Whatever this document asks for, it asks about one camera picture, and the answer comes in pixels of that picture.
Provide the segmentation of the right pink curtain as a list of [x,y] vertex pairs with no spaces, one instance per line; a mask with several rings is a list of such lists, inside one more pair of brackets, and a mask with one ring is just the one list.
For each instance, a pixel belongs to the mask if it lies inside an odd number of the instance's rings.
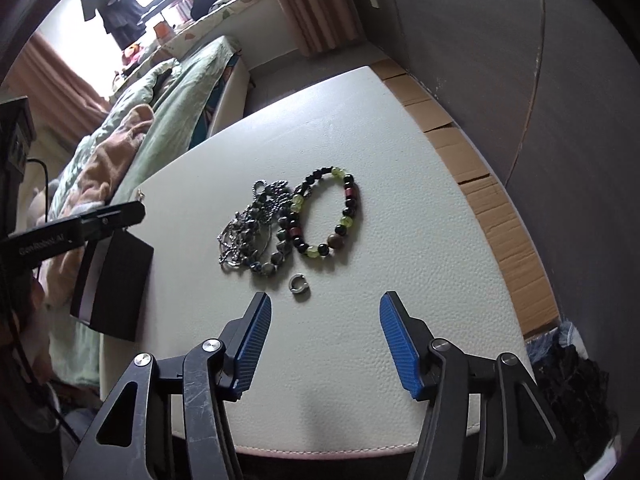
[[277,0],[298,50],[307,58],[356,44],[363,38],[352,0]]

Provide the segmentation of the pink fleece blanket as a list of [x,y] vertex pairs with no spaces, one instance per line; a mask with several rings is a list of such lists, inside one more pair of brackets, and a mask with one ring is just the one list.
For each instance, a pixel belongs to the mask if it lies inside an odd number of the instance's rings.
[[[58,178],[49,218],[63,219],[107,205],[153,122],[152,107],[139,104],[107,138],[87,139],[78,148],[73,163]],[[47,306],[60,308],[72,299],[84,252],[85,248],[80,246],[43,263],[40,282]]]

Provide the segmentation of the cream bed frame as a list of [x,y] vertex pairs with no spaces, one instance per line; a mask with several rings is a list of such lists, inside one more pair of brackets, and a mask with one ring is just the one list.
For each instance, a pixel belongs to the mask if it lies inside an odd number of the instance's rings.
[[250,72],[242,58],[238,58],[229,72],[220,100],[215,108],[213,119],[207,129],[206,138],[228,128],[243,118]]

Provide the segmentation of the dark clothes pile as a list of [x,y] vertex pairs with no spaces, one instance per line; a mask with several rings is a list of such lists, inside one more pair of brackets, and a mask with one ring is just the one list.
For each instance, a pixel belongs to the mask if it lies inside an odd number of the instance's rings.
[[590,359],[578,328],[563,321],[526,344],[539,391],[549,403],[582,470],[600,460],[618,433],[608,406],[610,374]]

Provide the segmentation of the green bed sheet mattress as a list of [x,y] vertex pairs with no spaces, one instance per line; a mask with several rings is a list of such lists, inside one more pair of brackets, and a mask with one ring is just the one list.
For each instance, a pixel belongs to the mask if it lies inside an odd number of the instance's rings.
[[[48,220],[129,200],[157,171],[193,148],[210,96],[228,80],[240,55],[200,53],[169,60],[135,82],[106,119],[84,136],[63,169]],[[55,378],[74,386],[100,384],[100,337],[74,321],[70,300],[84,252],[74,249],[43,263],[40,282],[49,313],[49,356]]]

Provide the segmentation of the floral window seat cushion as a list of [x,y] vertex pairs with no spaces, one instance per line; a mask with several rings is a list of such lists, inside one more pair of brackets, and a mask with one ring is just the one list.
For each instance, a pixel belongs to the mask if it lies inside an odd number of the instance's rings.
[[134,64],[134,70],[129,76],[120,78],[118,86],[114,87],[111,100],[114,101],[126,88],[139,80],[155,65],[175,58],[178,61],[186,58],[191,52],[204,44],[205,37],[232,16],[241,14],[260,0],[218,0],[212,6],[209,14],[197,21],[190,21],[176,32],[174,36],[160,44],[158,40],[151,47],[142,52],[142,60]]

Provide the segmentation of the hanging dark clothes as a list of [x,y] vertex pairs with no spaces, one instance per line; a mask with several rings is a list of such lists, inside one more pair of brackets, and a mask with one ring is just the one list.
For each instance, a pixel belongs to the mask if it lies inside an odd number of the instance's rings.
[[80,0],[80,3],[84,20],[91,21],[99,14],[105,32],[120,50],[126,50],[144,35],[141,18],[145,8],[138,0]]

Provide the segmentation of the black square jewelry box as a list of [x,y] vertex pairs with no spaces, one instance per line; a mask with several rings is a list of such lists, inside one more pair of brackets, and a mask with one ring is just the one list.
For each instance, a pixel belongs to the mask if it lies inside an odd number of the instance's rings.
[[135,341],[154,248],[120,230],[86,245],[70,316],[97,333]]

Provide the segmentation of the light green floral duvet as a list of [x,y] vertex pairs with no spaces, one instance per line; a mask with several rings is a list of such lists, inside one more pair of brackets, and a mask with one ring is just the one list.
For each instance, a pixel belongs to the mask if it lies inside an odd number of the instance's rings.
[[174,58],[161,62],[125,90],[102,125],[79,142],[64,170],[87,139],[104,140],[133,107],[148,104],[154,112],[153,125],[115,194],[117,203],[126,200],[142,182],[206,139],[205,110],[218,104],[224,70],[239,57],[240,44],[221,36],[182,62]]

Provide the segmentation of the cardboard floor sheets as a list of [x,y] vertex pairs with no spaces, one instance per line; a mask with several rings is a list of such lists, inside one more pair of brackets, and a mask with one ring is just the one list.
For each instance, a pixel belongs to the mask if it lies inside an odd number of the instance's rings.
[[512,200],[488,163],[440,106],[390,58],[370,65],[405,107],[464,194],[497,260],[527,339],[560,322],[560,312],[541,258]]

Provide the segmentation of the left pink curtain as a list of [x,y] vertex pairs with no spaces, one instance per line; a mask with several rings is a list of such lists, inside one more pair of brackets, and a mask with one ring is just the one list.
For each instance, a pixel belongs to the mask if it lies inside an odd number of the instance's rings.
[[111,105],[58,55],[40,32],[24,45],[4,80],[61,142],[76,146],[102,125]]

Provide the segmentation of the pink curtain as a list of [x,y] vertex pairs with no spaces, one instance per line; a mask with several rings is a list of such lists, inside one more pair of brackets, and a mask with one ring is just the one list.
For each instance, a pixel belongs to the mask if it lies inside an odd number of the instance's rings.
[[307,58],[356,44],[363,38],[352,0],[277,0],[298,50]]
[[24,45],[4,80],[61,142],[76,146],[102,125],[111,105],[58,55],[40,32]]

